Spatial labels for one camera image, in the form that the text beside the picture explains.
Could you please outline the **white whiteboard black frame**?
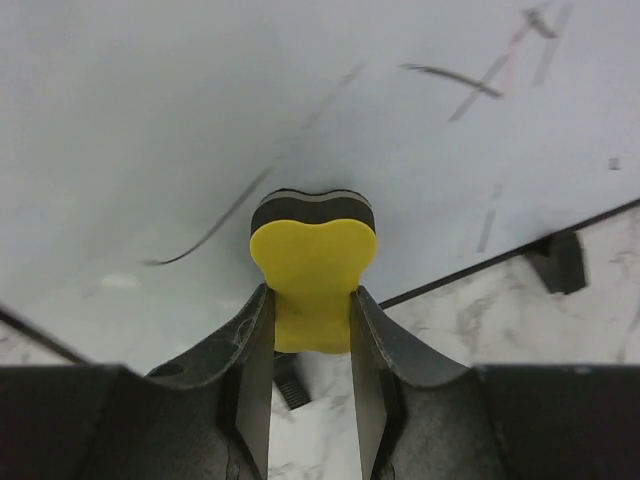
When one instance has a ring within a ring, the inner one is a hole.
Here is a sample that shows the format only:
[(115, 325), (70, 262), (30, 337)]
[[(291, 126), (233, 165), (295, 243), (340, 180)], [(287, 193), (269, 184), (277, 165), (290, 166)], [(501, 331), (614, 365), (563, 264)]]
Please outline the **white whiteboard black frame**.
[(2, 3), (3, 303), (146, 370), (279, 188), (372, 203), (379, 300), (637, 198), (638, 3)]

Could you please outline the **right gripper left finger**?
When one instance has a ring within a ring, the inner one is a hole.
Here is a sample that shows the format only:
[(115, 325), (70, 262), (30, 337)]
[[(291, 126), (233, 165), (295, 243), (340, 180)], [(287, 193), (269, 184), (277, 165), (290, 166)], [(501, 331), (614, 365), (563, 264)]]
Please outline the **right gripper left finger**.
[(274, 294), (261, 284), (230, 321), (147, 374), (172, 394), (146, 478), (266, 477), (274, 330)]

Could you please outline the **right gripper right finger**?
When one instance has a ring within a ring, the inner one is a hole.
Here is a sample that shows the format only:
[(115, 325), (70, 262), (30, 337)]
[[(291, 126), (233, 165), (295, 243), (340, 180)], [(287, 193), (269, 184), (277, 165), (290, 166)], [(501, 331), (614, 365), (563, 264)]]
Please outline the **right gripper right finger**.
[(480, 399), (468, 367), (351, 296), (351, 361), (365, 479), (477, 479)]

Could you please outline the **yellow black whiteboard eraser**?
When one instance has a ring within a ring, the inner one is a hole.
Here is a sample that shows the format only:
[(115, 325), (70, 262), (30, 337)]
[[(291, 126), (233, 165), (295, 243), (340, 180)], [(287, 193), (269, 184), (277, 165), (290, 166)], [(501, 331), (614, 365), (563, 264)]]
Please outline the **yellow black whiteboard eraser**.
[(250, 253), (275, 297), (275, 348), (350, 350), (351, 295), (377, 251), (374, 213), (360, 193), (279, 189), (251, 218)]

